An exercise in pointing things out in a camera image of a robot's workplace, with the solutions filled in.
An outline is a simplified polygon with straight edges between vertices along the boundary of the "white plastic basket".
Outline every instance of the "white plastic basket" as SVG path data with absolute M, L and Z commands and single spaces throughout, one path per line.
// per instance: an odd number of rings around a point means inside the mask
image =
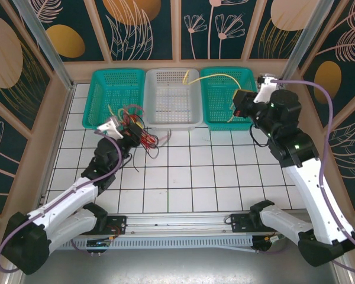
M 152 69 L 144 86 L 144 123 L 152 129 L 193 130 L 202 124 L 200 82 L 183 85 L 187 68 Z M 188 82 L 199 78 L 189 69 Z

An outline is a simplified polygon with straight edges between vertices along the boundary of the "gray floor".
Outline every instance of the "gray floor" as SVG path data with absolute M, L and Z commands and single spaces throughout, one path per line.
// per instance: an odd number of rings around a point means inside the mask
M 56 251 L 23 284 L 338 283 L 331 264 L 308 265 L 296 246 L 278 255 L 224 249 L 109 251 L 101 257 Z

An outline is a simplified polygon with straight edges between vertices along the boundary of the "white grid floor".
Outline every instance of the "white grid floor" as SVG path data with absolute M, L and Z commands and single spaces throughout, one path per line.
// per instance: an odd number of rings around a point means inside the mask
M 101 139 L 82 126 L 88 89 L 89 84 L 76 88 L 47 202 L 80 176 Z M 253 131 L 259 143 L 266 142 L 264 134 Z M 267 147 L 254 145 L 248 131 L 209 131 L 205 125 L 175 131 L 157 159 L 139 147 L 134 162 L 139 173 L 130 162 L 96 198 L 110 214 L 242 211 L 264 199 L 282 209 L 305 208 L 292 180 Z

